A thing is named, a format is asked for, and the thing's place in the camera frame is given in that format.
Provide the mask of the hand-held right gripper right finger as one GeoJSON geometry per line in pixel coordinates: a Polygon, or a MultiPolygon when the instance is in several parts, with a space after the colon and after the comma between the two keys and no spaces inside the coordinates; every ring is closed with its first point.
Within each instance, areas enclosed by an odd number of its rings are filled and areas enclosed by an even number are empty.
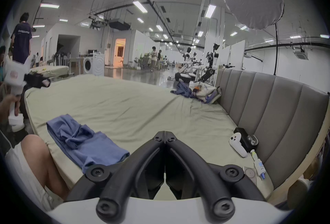
{"type": "Polygon", "coordinates": [[[230,219],[235,212],[233,197],[266,201],[241,167],[207,163],[169,131],[165,131],[165,174],[176,199],[202,198],[209,219],[230,219]]]}

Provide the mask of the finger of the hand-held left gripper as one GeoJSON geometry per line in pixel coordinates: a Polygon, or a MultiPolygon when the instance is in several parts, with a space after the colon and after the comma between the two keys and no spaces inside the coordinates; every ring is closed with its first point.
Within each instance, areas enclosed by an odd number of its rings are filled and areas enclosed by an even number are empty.
{"type": "Polygon", "coordinates": [[[51,81],[49,78],[46,78],[42,74],[38,74],[38,73],[25,74],[24,81],[26,82],[26,85],[24,86],[25,89],[30,89],[30,88],[41,89],[42,87],[47,88],[51,85],[51,81]]]}

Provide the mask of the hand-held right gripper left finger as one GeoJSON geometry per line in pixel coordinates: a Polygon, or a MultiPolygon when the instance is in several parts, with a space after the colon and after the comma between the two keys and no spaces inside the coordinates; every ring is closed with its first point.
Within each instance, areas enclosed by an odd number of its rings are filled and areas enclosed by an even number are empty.
{"type": "Polygon", "coordinates": [[[100,219],[122,219],[129,197],[153,200],[164,183],[165,131],[134,151],[123,162],[96,164],[71,189],[65,202],[99,198],[100,219]]]}

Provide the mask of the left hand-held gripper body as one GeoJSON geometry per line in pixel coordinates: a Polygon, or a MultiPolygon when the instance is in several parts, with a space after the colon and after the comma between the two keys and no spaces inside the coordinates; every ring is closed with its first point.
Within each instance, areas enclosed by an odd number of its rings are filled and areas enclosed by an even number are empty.
{"type": "MultiPolygon", "coordinates": [[[[13,96],[21,96],[23,88],[27,84],[24,81],[25,75],[29,74],[33,55],[27,57],[22,64],[20,62],[11,61],[8,56],[5,57],[4,65],[4,83],[10,86],[10,94],[13,96]]],[[[9,109],[8,122],[10,126],[24,126],[23,114],[15,115],[15,103],[11,103],[9,109]]]]}

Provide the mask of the person's left hand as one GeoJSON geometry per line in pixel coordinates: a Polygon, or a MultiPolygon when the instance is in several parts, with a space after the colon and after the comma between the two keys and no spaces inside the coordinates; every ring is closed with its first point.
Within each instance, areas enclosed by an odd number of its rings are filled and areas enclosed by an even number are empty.
{"type": "Polygon", "coordinates": [[[14,114],[15,116],[18,116],[20,113],[19,107],[20,107],[20,99],[21,96],[15,96],[13,94],[7,94],[3,100],[0,102],[0,124],[4,123],[5,120],[8,119],[10,114],[10,106],[12,103],[14,103],[14,114]]]}

